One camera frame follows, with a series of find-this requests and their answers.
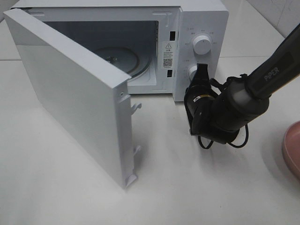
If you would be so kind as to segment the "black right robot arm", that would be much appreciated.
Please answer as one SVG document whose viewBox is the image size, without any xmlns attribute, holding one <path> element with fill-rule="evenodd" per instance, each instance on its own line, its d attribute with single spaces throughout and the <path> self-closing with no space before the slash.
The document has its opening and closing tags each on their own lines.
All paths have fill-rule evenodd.
<svg viewBox="0 0 300 225">
<path fill-rule="evenodd" d="M 184 96 L 190 134 L 229 144 L 242 127 L 265 113 L 270 96 L 300 74 L 300 27 L 250 75 L 230 76 L 221 84 L 209 78 L 208 65 L 198 64 Z"/>
</svg>

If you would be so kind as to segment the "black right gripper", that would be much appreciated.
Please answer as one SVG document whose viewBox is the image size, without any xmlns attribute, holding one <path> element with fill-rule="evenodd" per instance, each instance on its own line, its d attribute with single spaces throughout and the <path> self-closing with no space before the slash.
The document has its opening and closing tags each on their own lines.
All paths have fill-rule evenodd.
<svg viewBox="0 0 300 225">
<path fill-rule="evenodd" d="M 191 135 L 217 136 L 218 130 L 211 125 L 211 105 L 216 97 L 217 94 L 211 88 L 208 65 L 198 63 L 184 96 Z"/>
</svg>

